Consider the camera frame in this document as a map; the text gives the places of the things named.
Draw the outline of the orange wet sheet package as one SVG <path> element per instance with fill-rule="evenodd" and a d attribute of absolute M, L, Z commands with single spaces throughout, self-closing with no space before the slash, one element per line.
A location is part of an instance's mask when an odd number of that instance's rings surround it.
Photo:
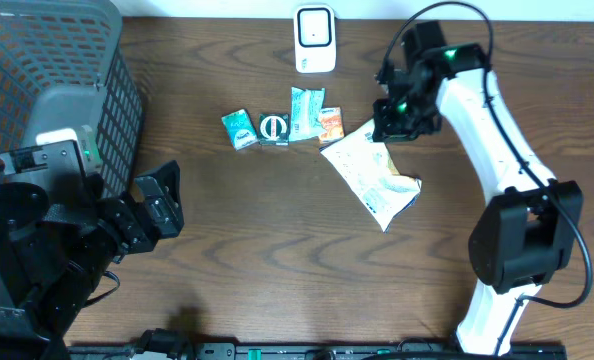
<path fill-rule="evenodd" d="M 373 140 L 375 130 L 371 119 L 320 153 L 387 232 L 392 220 L 415 203 L 422 180 L 398 171 L 386 144 Z"/>

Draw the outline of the small orange tissue pack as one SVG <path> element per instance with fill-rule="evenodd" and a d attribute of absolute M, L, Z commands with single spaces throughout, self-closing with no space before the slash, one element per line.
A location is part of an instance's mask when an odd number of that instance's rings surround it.
<path fill-rule="evenodd" d="M 335 142 L 345 136 L 340 107 L 322 108 L 318 119 L 324 129 L 324 132 L 318 136 L 322 144 Z"/>

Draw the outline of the small teal tissue pack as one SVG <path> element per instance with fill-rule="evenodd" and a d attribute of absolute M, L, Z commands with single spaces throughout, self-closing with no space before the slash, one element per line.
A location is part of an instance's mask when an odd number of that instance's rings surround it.
<path fill-rule="evenodd" d="M 256 130 L 245 109 L 225 115 L 221 120 L 236 151 L 258 142 Z"/>

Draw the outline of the green Kleenex tissue pack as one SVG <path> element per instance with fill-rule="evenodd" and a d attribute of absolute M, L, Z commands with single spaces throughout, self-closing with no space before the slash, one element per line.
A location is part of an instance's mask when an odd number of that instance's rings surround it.
<path fill-rule="evenodd" d="M 291 88 L 291 130 L 290 142 L 318 137 L 325 132 L 319 122 L 319 113 L 323 108 L 325 89 Z"/>

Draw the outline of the dark green scrub pad pack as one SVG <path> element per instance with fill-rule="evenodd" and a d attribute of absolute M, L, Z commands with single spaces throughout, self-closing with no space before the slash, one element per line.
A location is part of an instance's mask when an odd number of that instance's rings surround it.
<path fill-rule="evenodd" d="M 258 137 L 262 146 L 288 146 L 290 118 L 288 114 L 261 114 Z"/>

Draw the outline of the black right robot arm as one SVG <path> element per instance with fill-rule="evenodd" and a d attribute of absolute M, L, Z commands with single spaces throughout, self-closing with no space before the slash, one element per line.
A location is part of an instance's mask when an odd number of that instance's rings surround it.
<path fill-rule="evenodd" d="M 406 65 L 385 59 L 376 76 L 387 96 L 373 105 L 377 142 L 412 141 L 448 122 L 476 172 L 485 209 L 468 240 L 477 284 L 455 331 L 459 350 L 510 353 L 510 338 L 529 303 L 565 268 L 580 240 L 583 194 L 561 182 L 524 138 L 500 93 L 490 51 L 449 45 L 436 21 L 400 35 Z"/>

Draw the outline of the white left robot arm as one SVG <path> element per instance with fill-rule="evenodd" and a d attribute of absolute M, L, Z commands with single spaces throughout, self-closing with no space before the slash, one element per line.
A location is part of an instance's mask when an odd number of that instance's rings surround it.
<path fill-rule="evenodd" d="M 47 187 L 0 185 L 0 359 L 67 359 L 64 336 L 109 266 L 151 252 L 183 226 L 180 167 L 135 180 L 144 197 L 103 198 L 100 175 L 68 171 Z"/>

